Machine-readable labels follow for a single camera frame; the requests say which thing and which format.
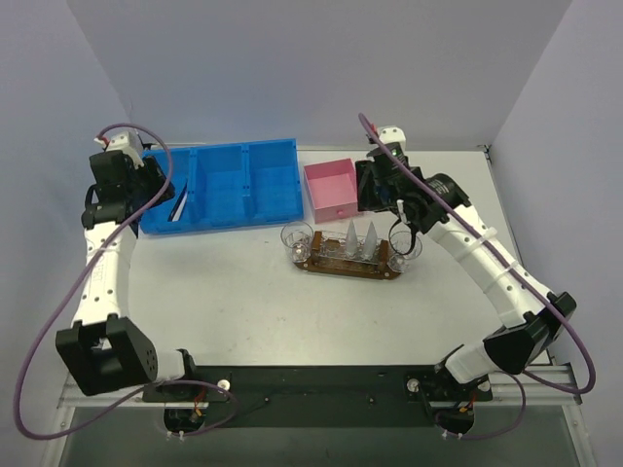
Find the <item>white toothpaste red cap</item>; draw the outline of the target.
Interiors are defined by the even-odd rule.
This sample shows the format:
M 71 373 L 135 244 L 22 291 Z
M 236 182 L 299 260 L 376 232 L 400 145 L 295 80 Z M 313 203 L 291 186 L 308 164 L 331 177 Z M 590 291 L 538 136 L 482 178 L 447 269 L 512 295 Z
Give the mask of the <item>white toothpaste red cap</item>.
M 357 255 L 359 248 L 358 237 L 353 221 L 349 222 L 348 230 L 345 239 L 345 256 L 348 259 L 352 259 Z

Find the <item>white toothpaste blue cap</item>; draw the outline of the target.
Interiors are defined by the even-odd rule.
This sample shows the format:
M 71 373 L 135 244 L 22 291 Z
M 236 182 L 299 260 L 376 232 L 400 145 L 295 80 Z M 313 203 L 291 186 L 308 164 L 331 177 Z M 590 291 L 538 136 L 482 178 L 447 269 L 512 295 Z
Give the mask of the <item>white toothpaste blue cap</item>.
M 373 222 L 370 222 L 361 250 L 361 259 L 371 262 L 377 250 L 378 235 Z

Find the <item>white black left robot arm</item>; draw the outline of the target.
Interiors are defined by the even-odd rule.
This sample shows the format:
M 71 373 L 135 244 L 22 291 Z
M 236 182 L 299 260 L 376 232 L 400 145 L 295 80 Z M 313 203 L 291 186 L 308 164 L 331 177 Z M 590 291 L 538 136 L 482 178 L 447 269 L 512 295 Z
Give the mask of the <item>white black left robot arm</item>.
M 121 150 L 90 158 L 94 177 L 81 216 L 87 260 L 93 265 L 69 328 L 55 335 L 55 347 L 82 393 L 94 396 L 147 384 L 158 374 L 152 341 L 130 320 L 130 259 L 139 222 L 131 216 L 150 199 L 174 198 L 158 161 L 141 164 Z

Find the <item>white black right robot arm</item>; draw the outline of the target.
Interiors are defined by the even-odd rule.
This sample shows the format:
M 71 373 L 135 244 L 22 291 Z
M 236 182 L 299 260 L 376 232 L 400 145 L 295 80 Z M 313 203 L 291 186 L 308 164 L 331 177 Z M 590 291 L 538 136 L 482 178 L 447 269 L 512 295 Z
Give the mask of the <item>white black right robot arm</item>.
M 454 350 L 443 362 L 445 373 L 468 384 L 494 371 L 520 374 L 561 333 L 562 318 L 576 310 L 567 292 L 555 294 L 534 279 L 498 241 L 466 192 L 447 174 L 425 178 L 408 163 L 399 144 L 391 155 L 371 151 L 355 164 L 357 204 L 361 211 L 394 214 L 412 234 L 424 234 L 444 248 L 493 305 L 498 330 Z

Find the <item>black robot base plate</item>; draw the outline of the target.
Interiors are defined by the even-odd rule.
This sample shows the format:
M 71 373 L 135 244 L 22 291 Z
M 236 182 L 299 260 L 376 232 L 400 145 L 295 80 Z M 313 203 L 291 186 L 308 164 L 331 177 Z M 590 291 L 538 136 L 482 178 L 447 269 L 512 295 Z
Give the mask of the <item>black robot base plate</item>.
M 431 425 L 434 405 L 493 399 L 491 390 L 460 385 L 432 365 L 198 366 L 192 376 L 228 382 L 228 395 L 204 391 L 204 418 L 230 415 L 239 428 L 421 427 Z

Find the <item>brown wooden tray holder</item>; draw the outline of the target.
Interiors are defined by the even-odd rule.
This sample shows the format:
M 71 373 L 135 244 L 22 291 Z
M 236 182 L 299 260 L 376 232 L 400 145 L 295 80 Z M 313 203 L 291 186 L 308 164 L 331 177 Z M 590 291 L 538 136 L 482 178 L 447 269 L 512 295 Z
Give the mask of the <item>brown wooden tray holder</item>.
M 311 256 L 304 263 L 293 263 L 298 269 L 323 274 L 358 277 L 376 280 L 393 280 L 401 273 L 388 266 L 389 244 L 378 239 L 377 250 L 371 262 L 361 259 L 364 236 L 358 236 L 357 255 L 348 259 L 345 256 L 345 233 L 314 231 L 311 243 Z

